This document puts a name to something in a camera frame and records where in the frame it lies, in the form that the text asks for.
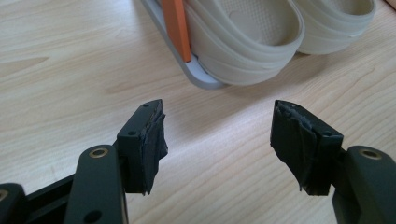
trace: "wood grain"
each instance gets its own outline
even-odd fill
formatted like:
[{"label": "wood grain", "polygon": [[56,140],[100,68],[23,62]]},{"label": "wood grain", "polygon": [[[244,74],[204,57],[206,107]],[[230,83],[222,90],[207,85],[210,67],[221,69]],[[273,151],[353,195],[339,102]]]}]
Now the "wood grain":
[{"label": "wood grain", "polygon": [[269,145],[275,99],[345,135],[343,147],[396,158],[396,14],[348,49],[297,54],[261,84],[205,91],[183,75],[138,0],[0,2],[0,183],[27,193],[112,144],[137,107],[162,98],[169,155],[132,223],[335,223],[331,196],[308,197]]}]

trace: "orange post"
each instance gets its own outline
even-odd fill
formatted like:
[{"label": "orange post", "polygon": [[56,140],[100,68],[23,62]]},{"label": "orange post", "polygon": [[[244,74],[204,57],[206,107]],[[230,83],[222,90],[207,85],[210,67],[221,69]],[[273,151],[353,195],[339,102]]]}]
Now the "orange post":
[{"label": "orange post", "polygon": [[183,0],[162,0],[162,5],[166,32],[181,59],[187,63],[191,61],[191,50]]}]

